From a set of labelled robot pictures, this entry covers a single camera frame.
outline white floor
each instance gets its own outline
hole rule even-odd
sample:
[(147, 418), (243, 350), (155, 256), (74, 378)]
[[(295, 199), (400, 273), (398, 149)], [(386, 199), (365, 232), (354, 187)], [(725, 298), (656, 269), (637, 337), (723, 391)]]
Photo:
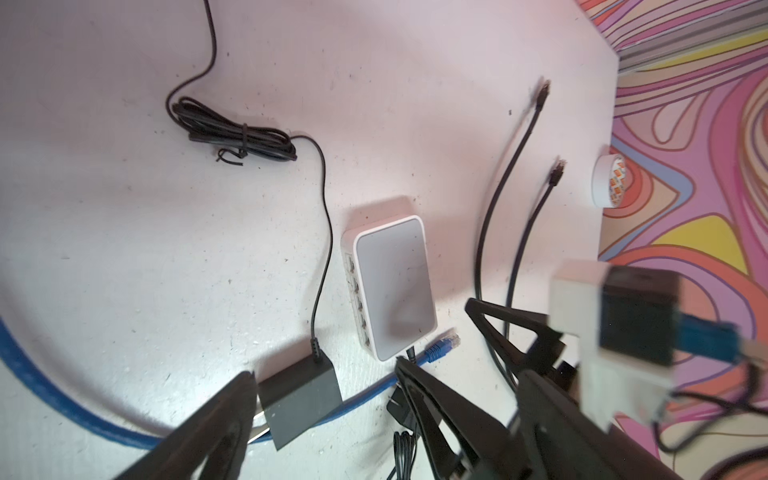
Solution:
[[(503, 301), (557, 157), (568, 167), (515, 306), (545, 312), (560, 260), (596, 257), (589, 179), (610, 139), (614, 53), (575, 0), (212, 3), (219, 60), (185, 93), (315, 137), (336, 239), (391, 210), (422, 216), (438, 333), (462, 338), (427, 368), (505, 422), (514, 398), (463, 313), (478, 222), (550, 78), (489, 232), (486, 299)], [(34, 361), (105, 418), (163, 432), (240, 370), (264, 377), (307, 354), (328, 238), (315, 151), (305, 142), (295, 163), (215, 163), (164, 112), (167, 92), (208, 62), (202, 1), (11, 0), (0, 38), (0, 315)], [(357, 343), (338, 250), (318, 336), (345, 398), (392, 369)], [(109, 478), (142, 455), (73, 425), (5, 368), (0, 382), (4, 478)], [(398, 427), (386, 400), (279, 453), (249, 448), (241, 477), (385, 478)], [(431, 478), (419, 450), (414, 477)]]

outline cable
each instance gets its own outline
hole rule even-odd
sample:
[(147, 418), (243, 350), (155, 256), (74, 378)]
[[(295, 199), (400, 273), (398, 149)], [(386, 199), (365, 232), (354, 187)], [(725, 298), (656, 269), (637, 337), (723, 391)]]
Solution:
[(182, 81), (176, 88), (170, 91), (165, 98), (165, 111), (168, 116), (178, 126), (189, 133), (191, 141), (198, 141), (206, 144), (221, 145), (217, 153), (216, 161), (223, 161), (230, 165), (243, 165), (243, 162), (231, 161), (224, 157), (225, 153), (230, 153), (239, 159), (244, 159), (249, 153), (269, 158), (274, 161), (296, 160), (296, 146), (294, 140), (300, 138), (308, 140), (315, 146), (320, 155), (320, 165), (322, 168), (320, 178), (320, 198), (323, 201), (323, 210), (328, 220), (328, 232), (330, 242), (328, 244), (328, 257), (326, 265), (323, 268), (323, 276), (320, 278), (320, 285), (317, 288), (315, 304), (312, 307), (312, 317), (310, 320), (310, 343), (312, 345), (312, 354), (315, 359), (320, 359), (320, 344), (315, 335), (315, 317), (317, 315), (317, 306), (320, 302), (320, 295), (323, 293), (323, 285), (326, 282), (328, 266), (331, 263), (331, 254), (333, 253), (333, 226), (331, 216), (328, 213), (328, 204), (326, 202), (326, 157), (323, 149), (311, 137), (307, 135), (289, 136), (284, 131), (269, 127), (249, 127), (247, 124), (235, 123), (223, 115), (218, 114), (213, 109), (207, 107), (201, 102), (190, 97), (182, 97), (175, 104), (171, 104), (174, 95), (179, 90), (186, 87), (193, 81), (204, 77), (213, 69), (216, 64), (216, 55), (218, 44), (216, 42), (216, 28), (214, 27), (214, 17), (210, 13), (210, 4), (208, 0), (203, 0), (205, 5), (205, 15), (208, 20), (208, 30), (210, 32), (210, 62), (202, 73), (194, 75), (185, 81)]
[(733, 472), (739, 467), (743, 467), (749, 463), (757, 462), (759, 460), (765, 460), (767, 458), (768, 446), (747, 450), (746, 452), (738, 453), (732, 457), (726, 458), (722, 462), (719, 462), (713, 468), (710, 468), (707, 473), (701, 477), (701, 480), (721, 480), (722, 478), (726, 478), (729, 473)]
[[(488, 210), (485, 212), (485, 218), (483, 218), (482, 226), (480, 227), (480, 235), (478, 236), (478, 248), (475, 254), (475, 297), (478, 300), (482, 300), (482, 254), (483, 250), (485, 249), (485, 237), (488, 235), (488, 227), (491, 225), (493, 210), (496, 208), (498, 199), (502, 195), (502, 190), (504, 190), (504, 186), (507, 184), (507, 179), (512, 173), (512, 169), (515, 167), (515, 164), (517, 164), (518, 159), (520, 158), (523, 147), (525, 147), (525, 144), (528, 143), (528, 138), (531, 136), (533, 127), (538, 121), (538, 116), (541, 114), (541, 109), (544, 108), (544, 103), (547, 100), (547, 96), (549, 96), (549, 81), (546, 81), (541, 87), (541, 90), (538, 91), (538, 96), (536, 97), (536, 107), (534, 109), (533, 117), (531, 118), (531, 123), (528, 125), (528, 129), (525, 131), (523, 138), (520, 140), (520, 144), (518, 145), (517, 150), (515, 150), (515, 153), (512, 155), (507, 168), (504, 170), (504, 174), (502, 175), (501, 180), (498, 182), (496, 190), (493, 192), (491, 203), (488, 205)], [(488, 351), (491, 353), (491, 358), (493, 359), (493, 363), (496, 365), (496, 369), (499, 371), (499, 373), (501, 373), (502, 377), (504, 377), (504, 380), (507, 382), (507, 385), (509, 385), (509, 388), (512, 389), (513, 392), (517, 391), (517, 382), (511, 376), (507, 375), (504, 366), (502, 366), (501, 361), (496, 356), (496, 352), (494, 352), (491, 344), (486, 342), (486, 346), (488, 347)]]
[(241, 160), (249, 153), (275, 161), (296, 160), (296, 147), (291, 143), (292, 138), (284, 131), (235, 123), (194, 98), (182, 97), (177, 103), (171, 104), (179, 90), (204, 77), (216, 64), (217, 42), (214, 17), (210, 13), (208, 0), (203, 0), (203, 3), (210, 31), (210, 62), (202, 73), (181, 82), (170, 91), (165, 98), (165, 111), (171, 120), (189, 133), (191, 141), (222, 146), (216, 161), (221, 160), (230, 165), (243, 165), (242, 162), (226, 159), (225, 153), (230, 153)]
[(654, 430), (654, 438), (659, 449), (664, 453), (679, 453), (688, 448), (694, 440), (705, 430), (736, 412), (754, 413), (756, 415), (768, 416), (768, 410), (759, 409), (750, 404), (750, 400), (760, 391), (760, 373), (762, 370), (751, 362), (746, 365), (746, 388), (744, 393), (735, 401), (721, 399), (709, 395), (703, 395), (696, 392), (676, 391), (672, 392), (670, 399), (694, 399), (701, 402), (713, 403), (723, 409), (719, 415), (706, 422), (700, 423), (688, 436), (682, 439), (677, 445), (669, 446), (661, 440), (661, 428), (659, 422), (653, 422), (651, 426)]
[[(436, 362), (461, 343), (457, 335), (451, 335), (437, 340), (428, 349), (417, 355), (417, 365), (424, 365), (427, 362)], [(16, 343), (8, 327), (0, 317), (0, 358), (8, 367), (14, 376), (26, 386), (30, 392), (34, 393), (40, 400), (48, 404), (53, 410), (61, 413), (75, 424), (89, 432), (107, 439), (111, 442), (119, 443), (136, 449), (151, 450), (162, 441), (161, 437), (145, 435), (139, 432), (133, 432), (124, 429), (114, 423), (108, 422), (89, 412), (74, 400), (69, 398), (56, 385), (38, 369), (29, 359), (25, 351)], [(397, 382), (394, 373), (380, 379), (375, 384), (361, 391), (357, 395), (347, 399), (344, 403), (318, 425), (331, 422), (346, 415), (347, 413), (365, 405), (371, 399), (377, 397), (382, 392), (391, 388)], [(266, 434), (259, 438), (257, 442), (267, 442), (272, 436)]]
[(416, 449), (419, 436), (408, 432), (395, 432), (392, 438), (392, 448), (395, 453), (395, 468), (389, 473), (387, 480), (397, 474), (397, 480), (411, 480), (413, 464), (416, 463)]
[(326, 213), (326, 220), (328, 220), (328, 235), (330, 241), (328, 242), (328, 257), (326, 258), (326, 265), (323, 268), (323, 276), (320, 277), (320, 286), (317, 287), (317, 295), (315, 296), (315, 305), (312, 307), (312, 316), (310, 318), (310, 341), (312, 342), (312, 351), (315, 358), (319, 358), (319, 343), (315, 336), (315, 316), (317, 315), (317, 305), (320, 303), (320, 294), (323, 293), (323, 285), (326, 283), (326, 275), (328, 274), (328, 266), (331, 264), (331, 253), (333, 253), (333, 226), (331, 225), (331, 216), (328, 213), (328, 203), (326, 202), (326, 156), (323, 155), (323, 149), (317, 144), (317, 142), (306, 135), (294, 135), (291, 140), (297, 140), (303, 138), (308, 140), (317, 149), (317, 153), (320, 155), (320, 199), (323, 201), (323, 210)]
[[(547, 202), (547, 199), (549, 198), (549, 194), (552, 193), (552, 190), (560, 183), (560, 179), (563, 177), (563, 172), (565, 170), (565, 162), (563, 160), (558, 160), (555, 164), (552, 170), (549, 172), (549, 179), (548, 179), (548, 186), (547, 190), (545, 190), (544, 195), (541, 196), (541, 199), (538, 201), (538, 205), (536, 205), (536, 208), (533, 210), (533, 213), (528, 218), (528, 222), (525, 224), (525, 229), (523, 229), (522, 237), (520, 237), (520, 243), (518, 244), (518, 252), (515, 254), (515, 262), (512, 264), (512, 273), (509, 275), (509, 284), (507, 286), (507, 300), (505, 301), (505, 305), (508, 307), (512, 307), (512, 297), (515, 295), (515, 284), (518, 281), (518, 273), (520, 272), (520, 265), (523, 262), (523, 254), (525, 253), (525, 246), (528, 245), (528, 238), (531, 236), (531, 231), (533, 230), (533, 224), (536, 222), (536, 218), (538, 217), (539, 212), (541, 212), (541, 209), (544, 207), (544, 204)], [(509, 323), (504, 322), (504, 338), (509, 340)], [(512, 375), (511, 370), (509, 367), (507, 367), (507, 374)]]

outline blue ethernet cable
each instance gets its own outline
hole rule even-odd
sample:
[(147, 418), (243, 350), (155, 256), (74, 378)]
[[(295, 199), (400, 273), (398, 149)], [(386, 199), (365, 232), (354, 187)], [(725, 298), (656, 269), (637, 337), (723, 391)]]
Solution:
[[(429, 348), (424, 350), (416, 357), (418, 365), (424, 365), (428, 362), (436, 362), (453, 350), (460, 343), (457, 335), (450, 335), (437, 340)], [(26, 386), (30, 392), (34, 393), (40, 400), (47, 403), (53, 410), (61, 413), (75, 424), (88, 430), (89, 432), (107, 439), (111, 442), (119, 443), (136, 449), (151, 450), (163, 439), (153, 435), (134, 432), (124, 429), (114, 423), (108, 422), (92, 412), (89, 412), (67, 394), (62, 392), (56, 385), (45, 376), (43, 372), (35, 366), (29, 359), (25, 351), (16, 343), (8, 327), (0, 317), (0, 358), (5, 363), (16, 378)], [(378, 382), (357, 395), (345, 400), (342, 405), (331, 412), (326, 418), (318, 423), (322, 425), (338, 419), (341, 416), (366, 404), (374, 397), (380, 395), (388, 388), (397, 383), (394, 373), (390, 373)], [(267, 442), (272, 437), (267, 434), (257, 439), (256, 442)]]

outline coiled black cable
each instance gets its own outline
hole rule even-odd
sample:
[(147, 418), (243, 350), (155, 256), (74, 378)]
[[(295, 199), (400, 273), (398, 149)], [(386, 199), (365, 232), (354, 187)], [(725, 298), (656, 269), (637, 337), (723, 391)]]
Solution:
[(392, 447), (395, 453), (395, 468), (389, 473), (387, 480), (397, 475), (397, 480), (411, 480), (413, 464), (416, 462), (416, 447), (419, 436), (408, 432), (395, 432)]
[(242, 162), (226, 159), (225, 153), (231, 153), (241, 160), (249, 153), (275, 161), (296, 160), (296, 148), (291, 143), (290, 136), (284, 131), (269, 127), (249, 127), (247, 124), (235, 123), (194, 98), (182, 97), (177, 103), (171, 104), (174, 95), (179, 90), (204, 77), (216, 64), (218, 45), (214, 17), (210, 13), (208, 0), (203, 0), (203, 3), (208, 17), (208, 30), (210, 31), (210, 62), (201, 73), (182, 81), (170, 91), (165, 98), (165, 111), (176, 125), (189, 133), (191, 141), (223, 147), (219, 149), (217, 161), (221, 160), (231, 165), (243, 165)]
[(698, 436), (701, 435), (705, 430), (710, 429), (713, 425), (725, 417), (737, 412), (754, 413), (756, 415), (768, 416), (768, 410), (759, 409), (750, 403), (752, 398), (760, 392), (760, 377), (762, 372), (763, 371), (760, 369), (760, 367), (754, 365), (751, 362), (747, 363), (746, 388), (744, 389), (744, 393), (742, 393), (735, 402), (709, 395), (703, 395), (701, 393), (686, 392), (685, 390), (672, 392), (670, 395), (671, 399), (699, 400), (701, 402), (713, 403), (723, 410), (714, 418), (697, 425), (697, 427), (688, 436), (673, 446), (669, 446), (661, 440), (661, 427), (658, 422), (653, 422), (651, 426), (654, 430), (654, 438), (656, 439), (656, 445), (658, 445), (659, 450), (670, 454), (682, 452), (684, 449), (688, 448), (694, 442), (694, 440), (696, 440), (696, 438), (698, 438)]
[[(478, 237), (478, 248), (475, 254), (475, 297), (478, 300), (482, 300), (482, 254), (483, 250), (485, 249), (485, 237), (488, 235), (488, 227), (491, 225), (493, 210), (496, 208), (498, 199), (502, 195), (502, 191), (504, 190), (504, 186), (507, 184), (507, 179), (512, 173), (512, 169), (515, 167), (515, 164), (518, 163), (518, 158), (520, 158), (520, 154), (522, 153), (525, 144), (528, 143), (528, 138), (533, 132), (533, 127), (536, 126), (536, 121), (538, 120), (538, 116), (541, 114), (541, 110), (544, 108), (544, 103), (547, 100), (547, 96), (549, 96), (548, 81), (544, 83), (544, 86), (542, 86), (541, 90), (538, 92), (536, 97), (536, 107), (534, 109), (533, 117), (531, 118), (531, 123), (528, 125), (528, 129), (525, 131), (523, 138), (520, 140), (520, 144), (518, 145), (517, 150), (515, 150), (515, 153), (512, 155), (512, 159), (509, 161), (507, 168), (504, 170), (502, 178), (498, 182), (496, 190), (493, 192), (491, 203), (488, 205), (488, 210), (485, 212), (485, 217), (483, 218), (482, 226), (480, 227), (480, 235)], [(494, 365), (496, 365), (496, 369), (499, 371), (499, 373), (501, 373), (502, 377), (507, 382), (507, 385), (509, 385), (509, 388), (513, 392), (516, 392), (518, 389), (518, 384), (515, 381), (515, 378), (507, 374), (506, 369), (496, 356), (496, 352), (493, 350), (491, 343), (486, 342), (486, 346), (488, 347), (488, 352), (491, 354)]]
[(333, 226), (331, 224), (331, 217), (328, 213), (328, 204), (326, 202), (326, 157), (323, 154), (323, 149), (320, 148), (320, 145), (307, 135), (290, 136), (286, 132), (276, 128), (249, 127), (244, 123), (238, 124), (190, 97), (181, 97), (177, 103), (171, 104), (176, 93), (193, 81), (204, 77), (216, 64), (218, 44), (216, 41), (214, 17), (210, 13), (210, 4), (208, 3), (208, 0), (203, 0), (203, 4), (205, 5), (205, 14), (208, 19), (208, 30), (210, 32), (210, 61), (205, 70), (194, 75), (192, 78), (182, 81), (176, 88), (170, 91), (165, 98), (165, 111), (168, 113), (171, 120), (189, 133), (189, 139), (191, 141), (199, 141), (206, 144), (221, 146), (222, 148), (218, 151), (216, 161), (221, 160), (230, 165), (242, 166), (243, 163), (226, 159), (224, 157), (225, 153), (230, 153), (241, 160), (248, 154), (258, 155), (274, 161), (296, 160), (296, 147), (293, 145), (293, 141), (300, 138), (309, 141), (317, 149), (317, 153), (320, 155), (321, 166), (320, 199), (323, 203), (323, 211), (326, 214), (326, 219), (328, 220), (328, 232), (330, 235), (328, 256), (326, 257), (326, 264), (323, 268), (323, 276), (320, 278), (320, 285), (317, 288), (317, 295), (315, 296), (315, 304), (312, 308), (312, 317), (310, 320), (310, 343), (312, 346), (312, 353), (316, 359), (319, 359), (320, 345), (315, 336), (315, 316), (317, 314), (317, 306), (320, 302), (320, 295), (323, 293), (323, 285), (326, 282), (328, 266), (331, 261), (331, 253), (333, 252)]

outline black cable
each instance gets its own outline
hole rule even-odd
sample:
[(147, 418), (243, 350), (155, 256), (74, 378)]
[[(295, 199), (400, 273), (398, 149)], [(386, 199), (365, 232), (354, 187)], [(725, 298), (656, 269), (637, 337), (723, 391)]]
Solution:
[(701, 477), (701, 480), (721, 480), (739, 467), (766, 459), (768, 459), (768, 446), (747, 450), (746, 452), (738, 453), (719, 462), (713, 468), (710, 468), (707, 473)]
[(702, 422), (684, 439), (682, 439), (677, 445), (669, 446), (661, 440), (661, 427), (658, 422), (653, 422), (651, 426), (654, 430), (654, 438), (659, 449), (664, 453), (679, 453), (688, 448), (696, 438), (701, 435), (705, 430), (708, 430), (716, 423), (720, 422), (725, 417), (737, 412), (754, 413), (756, 415), (768, 416), (768, 410), (759, 409), (756, 406), (750, 404), (750, 400), (760, 391), (760, 374), (762, 370), (749, 362), (746, 366), (746, 388), (744, 393), (735, 401), (721, 399), (709, 395), (703, 395), (696, 392), (686, 392), (684, 390), (672, 392), (670, 399), (694, 399), (701, 402), (713, 403), (723, 409), (719, 415), (712, 419)]
[(294, 135), (290, 140), (296, 140), (303, 138), (308, 140), (317, 149), (317, 153), (320, 155), (320, 199), (323, 201), (323, 211), (326, 213), (326, 220), (328, 220), (328, 235), (330, 240), (328, 242), (328, 257), (326, 258), (326, 265), (323, 268), (323, 276), (320, 277), (320, 286), (317, 287), (317, 295), (315, 296), (315, 305), (312, 307), (312, 317), (310, 319), (310, 339), (313, 342), (313, 348), (317, 343), (317, 337), (315, 336), (315, 315), (317, 314), (317, 305), (320, 303), (320, 294), (323, 292), (323, 285), (326, 282), (326, 275), (328, 274), (328, 266), (331, 263), (331, 253), (333, 253), (333, 225), (331, 224), (331, 216), (328, 213), (328, 204), (326, 203), (326, 156), (323, 155), (323, 149), (317, 144), (314, 138), (307, 137), (306, 135)]
[[(192, 78), (181, 82), (176, 88), (170, 91), (165, 98), (165, 111), (168, 113), (171, 120), (189, 133), (189, 139), (191, 141), (222, 146), (223, 148), (219, 149), (217, 153), (217, 161), (221, 160), (228, 164), (243, 165), (242, 162), (230, 161), (224, 158), (223, 155), (225, 153), (231, 153), (239, 159), (245, 158), (248, 154), (255, 154), (274, 161), (296, 160), (296, 146), (293, 144), (293, 141), (300, 138), (308, 140), (317, 149), (317, 153), (320, 155), (322, 172), (320, 177), (320, 198), (323, 201), (323, 210), (325, 211), (326, 219), (328, 220), (328, 232), (330, 236), (328, 257), (326, 258), (326, 265), (323, 268), (323, 276), (320, 278), (320, 285), (317, 288), (315, 305), (312, 308), (312, 317), (310, 320), (310, 342), (312, 343), (312, 351), (315, 358), (319, 359), (320, 346), (317, 337), (315, 336), (315, 316), (317, 314), (317, 306), (320, 302), (320, 294), (323, 292), (323, 285), (326, 282), (328, 266), (331, 262), (331, 253), (333, 252), (333, 227), (331, 225), (331, 216), (328, 213), (328, 204), (326, 202), (326, 157), (323, 154), (323, 149), (320, 148), (320, 145), (313, 138), (306, 135), (294, 135), (291, 137), (286, 132), (276, 128), (249, 127), (244, 123), (238, 124), (190, 97), (181, 97), (177, 103), (171, 104), (174, 95), (178, 93), (179, 90), (193, 81), (204, 77), (216, 64), (218, 46), (216, 42), (214, 17), (210, 13), (210, 4), (208, 3), (208, 0), (203, 0), (203, 4), (205, 5), (205, 14), (208, 19), (208, 29), (210, 31), (210, 62), (202, 73), (194, 75)], [(229, 147), (236, 148), (237, 151), (233, 151), (229, 149)]]
[[(547, 186), (547, 190), (545, 190), (544, 195), (541, 196), (541, 199), (538, 201), (538, 205), (536, 205), (533, 213), (528, 218), (528, 222), (525, 224), (525, 229), (523, 230), (522, 237), (520, 237), (520, 243), (518, 244), (518, 252), (515, 254), (515, 262), (512, 264), (512, 273), (509, 275), (509, 284), (507, 285), (507, 300), (504, 303), (506, 306), (512, 306), (512, 297), (515, 295), (515, 284), (518, 281), (520, 265), (523, 262), (523, 254), (525, 253), (525, 246), (528, 245), (528, 238), (531, 236), (531, 232), (533, 231), (533, 224), (536, 222), (536, 218), (541, 212), (541, 209), (544, 207), (544, 204), (547, 202), (547, 199), (552, 193), (552, 190), (558, 185), (558, 183), (560, 183), (560, 179), (563, 177), (564, 169), (565, 162), (559, 160), (554, 165), (552, 170), (550, 170), (548, 179), (549, 185)], [(504, 338), (509, 340), (509, 323), (507, 322), (504, 322)], [(512, 372), (509, 370), (509, 368), (507, 368), (507, 374), (510, 376), (512, 375)]]
[(395, 453), (395, 468), (389, 473), (387, 480), (397, 475), (397, 480), (411, 480), (413, 464), (416, 462), (416, 451), (419, 436), (408, 432), (395, 432), (392, 438), (392, 448)]
[(203, 3), (210, 30), (210, 62), (202, 73), (181, 82), (170, 91), (165, 99), (165, 111), (171, 120), (189, 133), (191, 141), (222, 146), (223, 148), (218, 151), (217, 161), (243, 165), (242, 162), (227, 160), (223, 156), (225, 153), (231, 153), (239, 159), (243, 159), (251, 153), (275, 161), (296, 160), (296, 148), (291, 143), (289, 135), (284, 131), (269, 127), (249, 127), (247, 124), (235, 123), (194, 98), (182, 97), (177, 103), (171, 104), (174, 95), (179, 90), (204, 77), (216, 64), (217, 43), (214, 18), (210, 13), (208, 0), (203, 0)]
[[(491, 225), (493, 210), (496, 208), (498, 199), (502, 195), (502, 191), (504, 190), (504, 186), (507, 184), (507, 179), (512, 173), (512, 169), (515, 167), (515, 164), (517, 164), (518, 158), (520, 158), (523, 147), (525, 147), (525, 144), (528, 142), (528, 138), (533, 132), (533, 127), (536, 125), (538, 116), (541, 114), (541, 109), (544, 108), (544, 102), (547, 100), (548, 95), (549, 82), (546, 81), (541, 87), (541, 90), (539, 90), (538, 96), (536, 97), (536, 107), (534, 109), (533, 117), (531, 118), (531, 123), (528, 125), (528, 129), (525, 131), (523, 138), (520, 140), (520, 144), (518, 145), (517, 150), (512, 155), (512, 159), (509, 161), (509, 165), (507, 165), (506, 170), (504, 170), (504, 174), (502, 175), (501, 180), (498, 182), (496, 190), (493, 192), (493, 197), (491, 197), (491, 203), (488, 205), (488, 210), (485, 212), (485, 218), (483, 218), (482, 226), (480, 227), (480, 235), (478, 237), (477, 253), (475, 255), (475, 297), (478, 300), (482, 300), (482, 254), (483, 249), (485, 248), (485, 237), (488, 235), (488, 227)], [(488, 347), (488, 351), (491, 354), (493, 363), (496, 365), (496, 369), (499, 371), (499, 373), (501, 373), (502, 377), (504, 377), (504, 380), (507, 382), (507, 385), (509, 385), (509, 388), (512, 389), (513, 392), (517, 391), (517, 382), (514, 378), (507, 374), (501, 361), (496, 356), (496, 352), (493, 350), (491, 344), (486, 342), (486, 346)]]

